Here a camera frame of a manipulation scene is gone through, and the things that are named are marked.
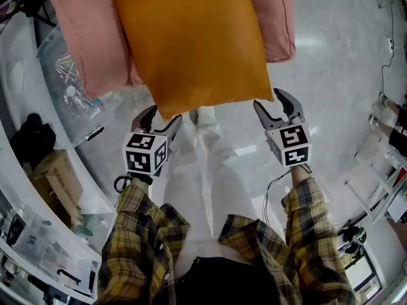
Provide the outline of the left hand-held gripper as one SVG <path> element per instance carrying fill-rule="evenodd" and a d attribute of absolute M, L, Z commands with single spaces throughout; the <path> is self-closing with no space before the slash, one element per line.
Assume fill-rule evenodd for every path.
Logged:
<path fill-rule="evenodd" d="M 122 153 L 128 172 L 159 176 L 169 159 L 170 146 L 183 125 L 183 116 L 178 114 L 164 129 L 150 133 L 157 110 L 157 105 L 152 105 L 138 114 L 132 122 L 131 132 L 125 136 Z"/>

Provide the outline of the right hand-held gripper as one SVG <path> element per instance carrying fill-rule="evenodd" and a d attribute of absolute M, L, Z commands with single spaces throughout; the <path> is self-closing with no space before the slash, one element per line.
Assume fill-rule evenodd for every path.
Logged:
<path fill-rule="evenodd" d="M 290 93 L 278 88 L 273 90 L 289 121 L 271 117 L 260 102 L 253 101 L 270 150 L 284 168 L 306 164 L 311 158 L 312 144 L 302 105 Z"/>

